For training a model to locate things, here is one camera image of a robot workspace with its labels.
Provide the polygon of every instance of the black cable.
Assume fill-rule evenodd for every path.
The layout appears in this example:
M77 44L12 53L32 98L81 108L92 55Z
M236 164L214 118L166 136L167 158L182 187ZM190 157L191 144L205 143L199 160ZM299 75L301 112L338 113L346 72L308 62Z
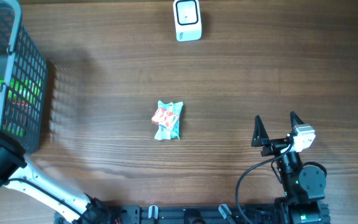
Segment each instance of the black cable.
M327 177L327 169L323 165L321 165L320 163L318 163L318 162L306 162L306 163L303 164L303 166L308 166L308 165L319 167L324 172L324 175Z
M241 216L246 220L247 223L252 224L252 222L251 222L251 221L249 220L249 218L245 215L245 213L242 211L241 206L240 206L240 201L239 201L239 188L240 188L241 181L242 181L243 178L244 178L249 172L251 172L252 170L254 170L254 169L256 169L256 168L258 168L258 167L260 167L260 166L262 166L262 165L265 165L265 164L267 164L267 163L269 163L269 162L276 161L277 159L280 159L281 157L285 156L287 153L289 153L289 152L291 151L292 145L293 145L293 143L291 142L291 145L288 147L288 149L287 149L283 154L281 154L281 155L279 155L279 156L277 156L277 157L268 159L268 160L266 160L266 161L263 161L263 162L261 162L261 163L258 163L258 164L256 164L256 165L254 165L254 166L252 166L251 168L247 169L247 171L245 171L245 172L241 175L241 177L240 177L240 179L239 179L239 181L237 182L237 185L236 185L236 203L237 203L237 207L238 207L238 209L239 209L239 211L240 211Z
M75 210L73 207L71 207L69 204L67 204L64 200L60 200L58 197L52 195L51 193L47 192L46 190L42 189L41 187L39 187L38 185L23 179L23 178L11 178L9 180L7 180L6 184L9 184L11 181L19 181L19 182L24 182L28 185L30 185L31 187L41 191L42 193L44 193L45 195L48 195L49 197L51 197L52 199L56 200L57 202L59 202L60 204L66 206L68 209L70 209L71 211L73 211L74 213L76 213L77 215L79 215L80 217L84 218L88 223L92 223L89 219L85 218L82 216L82 214Z
M272 170L273 170L273 172L274 172L274 175L276 175L277 180L279 181L280 184L282 184L280 176L278 176L278 174L277 174L277 172L276 172L276 169L274 169L274 167L273 167L273 163L274 163L275 161L276 161L276 160L272 161L272 163L270 164L270 166L272 167Z

